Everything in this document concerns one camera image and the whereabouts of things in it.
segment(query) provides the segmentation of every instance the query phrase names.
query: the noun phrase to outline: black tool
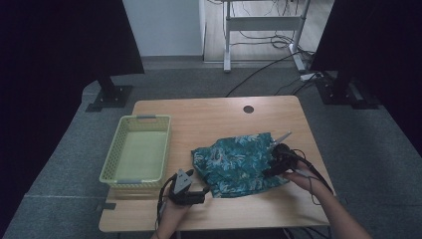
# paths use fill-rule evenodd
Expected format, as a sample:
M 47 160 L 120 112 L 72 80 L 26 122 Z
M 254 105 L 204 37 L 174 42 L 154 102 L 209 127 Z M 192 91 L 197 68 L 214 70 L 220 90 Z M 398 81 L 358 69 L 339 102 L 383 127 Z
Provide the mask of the black tool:
M 320 175 L 317 169 L 306 159 L 297 155 L 294 150 L 290 149 L 286 144 L 280 143 L 274 147 L 271 152 L 273 160 L 269 161 L 270 168 L 263 170 L 263 174 L 266 177 L 272 177 L 280 175 L 283 172 L 291 169 L 292 171 L 298 170 L 298 162 L 303 162 L 316 177 L 325 185 L 326 188 L 332 193 L 332 189 L 329 187 L 325 179 Z
M 164 186 L 161 188 L 158 196 L 157 204 L 157 220 L 160 221 L 160 210 L 163 206 L 163 194 L 165 187 L 169 182 L 170 190 L 168 192 L 168 198 L 177 205 L 193 205 L 204 203 L 205 194 L 210 191 L 210 187 L 207 185 L 202 189 L 202 191 L 189 191 L 190 185 L 192 184 L 192 179 L 190 176 L 193 174 L 193 169 L 184 172 L 182 169 L 179 169 L 177 173 L 174 173 L 173 176 L 168 178 L 164 183 Z

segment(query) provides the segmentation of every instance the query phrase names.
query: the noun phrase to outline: table hole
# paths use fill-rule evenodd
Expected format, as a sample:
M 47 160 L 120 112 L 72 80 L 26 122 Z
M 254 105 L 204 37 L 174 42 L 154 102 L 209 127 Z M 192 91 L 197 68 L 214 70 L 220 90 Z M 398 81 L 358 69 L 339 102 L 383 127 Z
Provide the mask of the table hole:
M 251 113 L 254 111 L 254 108 L 253 108 L 253 107 L 251 107 L 251 106 L 245 106 L 245 107 L 243 107 L 243 111 L 244 111 L 246 114 L 251 114 Z

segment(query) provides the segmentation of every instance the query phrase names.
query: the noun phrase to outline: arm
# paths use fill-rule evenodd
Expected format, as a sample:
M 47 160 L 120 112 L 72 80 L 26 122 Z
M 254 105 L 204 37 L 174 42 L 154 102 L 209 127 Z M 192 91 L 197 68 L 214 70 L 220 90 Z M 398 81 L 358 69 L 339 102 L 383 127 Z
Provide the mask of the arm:
M 301 170 L 306 171 L 308 175 L 312 175 L 304 164 L 300 164 L 300 168 Z M 328 218 L 334 234 L 338 236 L 338 238 L 371 238 L 366 230 L 358 222 L 356 222 L 353 217 L 351 217 L 351 215 L 319 180 L 311 178 L 311 188 L 310 180 L 296 172 L 285 172 L 283 177 L 294 182 L 302 189 L 312 191 L 314 193 L 314 196 L 319 201 L 326 217 Z
M 177 229 L 179 222 L 183 219 L 191 205 L 180 206 L 167 200 L 164 204 L 164 210 L 161 215 L 161 222 L 158 229 L 154 232 L 151 239 L 168 239 Z

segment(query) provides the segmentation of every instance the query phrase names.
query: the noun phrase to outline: metal rack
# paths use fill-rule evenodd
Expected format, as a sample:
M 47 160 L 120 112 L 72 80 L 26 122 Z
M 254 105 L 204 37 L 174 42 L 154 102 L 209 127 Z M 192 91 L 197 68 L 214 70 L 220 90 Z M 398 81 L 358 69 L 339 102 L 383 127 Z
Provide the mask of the metal rack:
M 230 60 L 230 32 L 234 31 L 297 31 L 293 43 L 289 46 L 289 50 L 293 55 L 293 59 L 300 73 L 306 69 L 301 57 L 296 54 L 298 52 L 298 44 L 301 39 L 302 30 L 304 29 L 307 19 L 308 9 L 311 0 L 306 0 L 305 8 L 301 15 L 283 16 L 283 17 L 232 17 L 230 15 L 231 2 L 242 0 L 221 0 L 227 4 L 226 14 L 226 46 L 224 52 L 224 72 L 231 72 Z M 270 1 L 270 0 L 250 0 L 250 1 Z

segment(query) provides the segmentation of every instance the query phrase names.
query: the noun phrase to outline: white wall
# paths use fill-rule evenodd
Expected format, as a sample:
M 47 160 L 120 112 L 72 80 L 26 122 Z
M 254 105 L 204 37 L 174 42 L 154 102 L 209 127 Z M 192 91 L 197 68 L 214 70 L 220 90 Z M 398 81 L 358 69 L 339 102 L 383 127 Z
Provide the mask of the white wall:
M 141 57 L 202 56 L 204 0 L 123 0 Z

